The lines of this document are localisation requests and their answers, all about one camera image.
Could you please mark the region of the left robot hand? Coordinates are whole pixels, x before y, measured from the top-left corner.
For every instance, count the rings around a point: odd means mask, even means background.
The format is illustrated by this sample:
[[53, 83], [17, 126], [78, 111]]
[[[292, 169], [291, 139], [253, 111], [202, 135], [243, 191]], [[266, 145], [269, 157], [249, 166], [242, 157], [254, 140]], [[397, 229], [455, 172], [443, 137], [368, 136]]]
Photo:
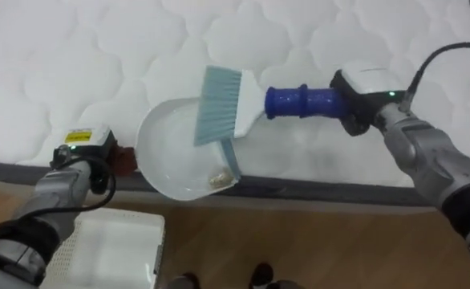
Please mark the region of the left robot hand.
[[91, 167], [91, 191], [103, 194], [110, 181], [105, 166], [115, 144], [115, 135], [105, 124], [70, 129], [64, 134], [63, 144], [54, 149], [50, 167], [60, 169], [72, 159], [85, 158]]

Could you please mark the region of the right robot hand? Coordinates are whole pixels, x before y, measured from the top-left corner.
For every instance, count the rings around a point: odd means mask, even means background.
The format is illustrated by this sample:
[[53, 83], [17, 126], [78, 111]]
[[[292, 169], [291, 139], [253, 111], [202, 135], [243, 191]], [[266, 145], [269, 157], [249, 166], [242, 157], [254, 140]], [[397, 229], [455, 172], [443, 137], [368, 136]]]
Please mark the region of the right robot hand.
[[379, 111], [388, 104], [399, 104], [406, 92], [399, 78], [387, 68], [359, 60], [338, 69], [330, 88], [346, 105], [347, 114], [340, 122], [350, 136], [366, 133]]

